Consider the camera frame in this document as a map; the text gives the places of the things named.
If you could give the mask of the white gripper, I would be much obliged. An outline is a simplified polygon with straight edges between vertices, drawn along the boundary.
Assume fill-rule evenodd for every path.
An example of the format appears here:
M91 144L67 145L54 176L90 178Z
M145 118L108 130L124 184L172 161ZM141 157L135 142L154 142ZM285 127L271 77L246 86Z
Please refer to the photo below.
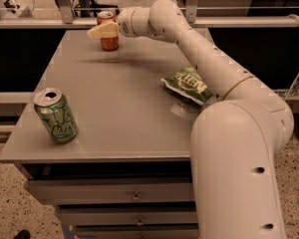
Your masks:
M90 39L115 38L120 32L131 38L150 34L150 9L144 7L127 7L121 10L117 23L107 21L87 32Z

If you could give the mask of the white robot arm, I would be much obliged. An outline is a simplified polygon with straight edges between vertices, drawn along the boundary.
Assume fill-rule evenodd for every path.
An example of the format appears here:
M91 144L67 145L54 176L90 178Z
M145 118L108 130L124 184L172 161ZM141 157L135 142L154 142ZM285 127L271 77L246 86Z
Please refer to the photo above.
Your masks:
M274 165L294 129L286 102L198 34L170 0L126 8L88 35L175 43L215 95L190 137L199 238L287 239Z

